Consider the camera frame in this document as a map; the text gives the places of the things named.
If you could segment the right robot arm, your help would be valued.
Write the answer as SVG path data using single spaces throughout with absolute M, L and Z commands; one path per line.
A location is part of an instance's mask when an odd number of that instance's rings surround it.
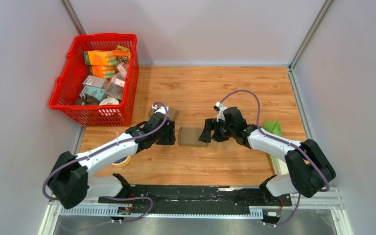
M 312 139 L 292 141 L 248 124 L 237 107 L 217 107 L 216 118 L 205 120 L 199 141 L 223 142 L 233 138 L 237 144 L 259 150 L 286 163 L 288 173 L 274 175 L 260 184 L 260 200 L 274 204 L 280 196 L 291 193 L 310 198 L 327 190 L 336 173 L 318 143 Z

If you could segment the cardboard box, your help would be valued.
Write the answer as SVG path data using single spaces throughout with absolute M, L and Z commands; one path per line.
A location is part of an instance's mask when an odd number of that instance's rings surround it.
M 168 118 L 169 118 L 169 120 L 175 121 L 176 118 L 177 118 L 177 115 L 178 115 L 179 111 L 176 110 L 176 109 L 174 109 L 174 108 L 171 108 L 169 106 L 168 106 L 168 108 L 169 108 L 169 110 L 168 110 Z M 148 117 L 151 118 L 152 116 L 153 116 L 153 111 L 151 109 L 149 111 L 149 113 L 148 113 Z
M 193 127 L 180 127 L 179 140 L 180 146 L 188 147 L 207 147 L 205 142 L 199 141 L 199 137 L 202 134 L 202 129 Z

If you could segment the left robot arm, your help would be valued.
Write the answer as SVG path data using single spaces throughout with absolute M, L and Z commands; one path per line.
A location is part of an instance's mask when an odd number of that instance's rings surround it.
M 95 174 L 116 161 L 133 156 L 152 145 L 174 145 L 175 122 L 162 112 L 155 112 L 148 121 L 128 128 L 114 140 L 76 155 L 69 151 L 59 155 L 45 186 L 49 187 L 65 209 L 71 209 L 91 198 L 112 197 L 126 202 L 130 189 L 123 177 Z

